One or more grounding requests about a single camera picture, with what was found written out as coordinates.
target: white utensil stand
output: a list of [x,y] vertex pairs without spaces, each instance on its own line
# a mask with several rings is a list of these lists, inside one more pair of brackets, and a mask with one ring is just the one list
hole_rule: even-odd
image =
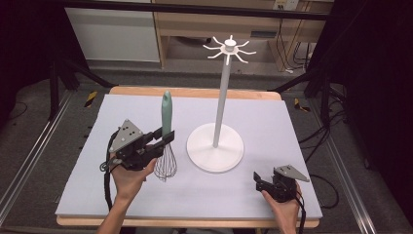
[[244,156],[244,142],[241,136],[234,129],[222,124],[231,72],[231,56],[236,56],[241,62],[247,63],[239,57],[238,52],[246,55],[252,55],[255,52],[248,53],[240,50],[239,47],[245,46],[248,41],[237,46],[232,35],[230,39],[225,40],[225,44],[218,42],[215,37],[213,40],[221,46],[204,47],[209,50],[220,50],[220,52],[208,58],[215,59],[221,54],[225,55],[216,121],[195,129],[188,137],[186,148],[190,159],[200,169],[209,173],[225,173],[235,168]]

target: forearm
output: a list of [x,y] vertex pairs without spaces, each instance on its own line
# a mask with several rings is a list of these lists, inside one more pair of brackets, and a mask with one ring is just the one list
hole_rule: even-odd
[[130,204],[129,201],[115,199],[112,209],[96,233],[119,233]]

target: whisk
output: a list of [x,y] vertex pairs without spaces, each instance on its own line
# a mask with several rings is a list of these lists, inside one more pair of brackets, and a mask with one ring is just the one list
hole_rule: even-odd
[[[172,98],[169,91],[164,92],[162,98],[162,137],[170,133],[172,124]],[[167,178],[175,176],[177,165],[170,143],[164,148],[164,156],[158,158],[155,165],[155,176],[167,181]]]

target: person's right hand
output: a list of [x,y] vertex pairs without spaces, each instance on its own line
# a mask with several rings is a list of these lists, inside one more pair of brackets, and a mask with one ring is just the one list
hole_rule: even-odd
[[[279,226],[280,232],[283,234],[296,233],[296,224],[300,205],[295,199],[288,202],[279,203],[271,197],[271,195],[262,190],[262,195],[273,210],[276,223]],[[301,198],[301,189],[297,183],[297,198]]]

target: person's left hand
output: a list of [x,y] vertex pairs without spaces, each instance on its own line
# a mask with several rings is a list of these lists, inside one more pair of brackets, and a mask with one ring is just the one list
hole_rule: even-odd
[[112,171],[112,175],[117,190],[116,200],[122,200],[130,204],[137,192],[139,192],[143,181],[154,172],[155,164],[156,159],[152,159],[142,171],[128,171],[122,166],[115,168]]

